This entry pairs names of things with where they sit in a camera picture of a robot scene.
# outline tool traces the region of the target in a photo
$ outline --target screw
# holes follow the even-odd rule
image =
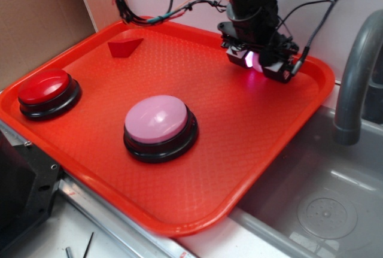
[[[24,142],[25,147],[31,147],[32,145],[33,145],[33,143],[31,143],[30,141]]]

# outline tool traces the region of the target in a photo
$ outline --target white wall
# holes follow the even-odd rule
[[[169,0],[128,0],[133,11],[140,15],[157,16],[168,8]],[[174,5],[185,0],[175,0]],[[279,15],[283,17],[295,6],[310,0],[278,0]],[[293,33],[295,42],[303,49],[317,23],[324,15],[328,4],[307,6],[292,15],[287,25]],[[315,38],[310,55],[328,63],[340,80],[360,26],[367,16],[383,8],[383,0],[339,0],[328,21]],[[206,5],[196,5],[192,12],[175,21],[185,25],[218,32],[217,24],[225,21],[226,15],[219,14]]]

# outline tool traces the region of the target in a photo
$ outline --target red button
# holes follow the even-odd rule
[[[19,89],[24,104],[41,104],[61,94],[69,85],[69,75],[62,69],[49,69],[28,78]]]

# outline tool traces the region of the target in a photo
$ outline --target small red block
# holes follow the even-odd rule
[[[142,40],[143,38],[126,38],[119,41],[110,41],[108,46],[112,57],[129,57]]]

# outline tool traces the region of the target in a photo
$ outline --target pink button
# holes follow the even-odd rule
[[[135,141],[154,144],[180,133],[187,117],[182,100],[169,95],[152,96],[130,109],[125,118],[125,128]]]

